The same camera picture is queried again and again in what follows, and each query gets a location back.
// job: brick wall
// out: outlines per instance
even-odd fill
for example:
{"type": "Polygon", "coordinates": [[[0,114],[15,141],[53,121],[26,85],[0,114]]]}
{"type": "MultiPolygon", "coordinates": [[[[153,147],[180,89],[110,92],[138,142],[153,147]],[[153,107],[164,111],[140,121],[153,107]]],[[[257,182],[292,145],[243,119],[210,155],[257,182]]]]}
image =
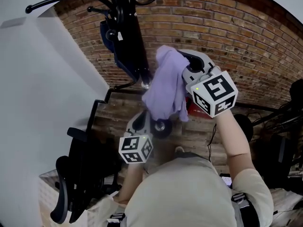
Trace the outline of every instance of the brick wall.
{"type": "MultiPolygon", "coordinates": [[[[96,1],[66,0],[55,9],[107,83],[124,84],[130,79],[99,34],[103,16],[88,13],[90,5],[102,8],[96,1]]],[[[156,0],[137,13],[152,72],[163,44],[201,51],[229,71],[239,102],[276,108],[290,99],[291,83],[303,77],[303,26],[272,0],[156,0]]]]}

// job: wooden floor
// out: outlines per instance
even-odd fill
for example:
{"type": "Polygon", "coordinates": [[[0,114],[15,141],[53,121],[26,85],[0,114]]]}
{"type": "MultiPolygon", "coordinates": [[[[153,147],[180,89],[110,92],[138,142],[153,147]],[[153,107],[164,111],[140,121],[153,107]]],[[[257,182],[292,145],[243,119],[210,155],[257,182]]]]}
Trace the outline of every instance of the wooden floor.
{"type": "MultiPolygon", "coordinates": [[[[116,147],[118,147],[119,138],[123,136],[128,121],[138,112],[144,109],[141,96],[112,94],[107,105],[100,105],[94,122],[96,135],[103,140],[106,136],[114,137],[116,147]]],[[[265,116],[268,112],[260,110],[251,110],[246,108],[232,109],[234,114],[250,114],[249,118],[254,121],[260,116],[265,116]]],[[[185,151],[191,151],[201,156],[209,156],[207,144],[211,139],[214,120],[189,116],[189,122],[180,122],[173,120],[173,131],[169,137],[164,140],[153,138],[154,153],[147,164],[147,171],[150,172],[158,165],[161,165],[172,158],[173,150],[176,146],[182,146],[185,151]]],[[[259,137],[262,125],[254,127],[253,140],[259,137]]],[[[212,143],[212,164],[218,173],[228,173],[226,164],[226,154],[221,143],[220,134],[216,133],[212,143]]],[[[273,227],[303,227],[303,211],[290,211],[293,206],[302,199],[302,196],[292,192],[286,192],[282,189],[271,190],[274,199],[275,210],[273,227]]]]}

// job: beige t-shirt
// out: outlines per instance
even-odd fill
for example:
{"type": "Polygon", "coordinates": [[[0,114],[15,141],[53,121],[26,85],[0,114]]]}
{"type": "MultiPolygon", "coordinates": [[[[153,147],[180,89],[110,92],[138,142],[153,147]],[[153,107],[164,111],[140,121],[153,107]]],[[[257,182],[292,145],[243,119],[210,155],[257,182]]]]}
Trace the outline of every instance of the beige t-shirt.
{"type": "MultiPolygon", "coordinates": [[[[274,205],[269,189],[254,169],[240,172],[233,191],[246,193],[268,227],[274,205]]],[[[137,188],[125,214],[127,227],[236,227],[232,191],[211,163],[199,157],[162,165],[137,188]]]]}

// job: lavender towel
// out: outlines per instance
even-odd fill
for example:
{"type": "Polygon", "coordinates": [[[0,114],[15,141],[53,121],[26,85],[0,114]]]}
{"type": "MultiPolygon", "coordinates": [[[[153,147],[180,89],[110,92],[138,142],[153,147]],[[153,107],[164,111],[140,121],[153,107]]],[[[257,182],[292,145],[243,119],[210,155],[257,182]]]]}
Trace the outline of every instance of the lavender towel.
{"type": "Polygon", "coordinates": [[[189,65],[188,59],[176,49],[163,45],[157,50],[156,60],[159,67],[142,100],[154,120],[168,119],[172,114],[179,113],[181,121],[188,121],[182,79],[182,72],[189,65]]]}

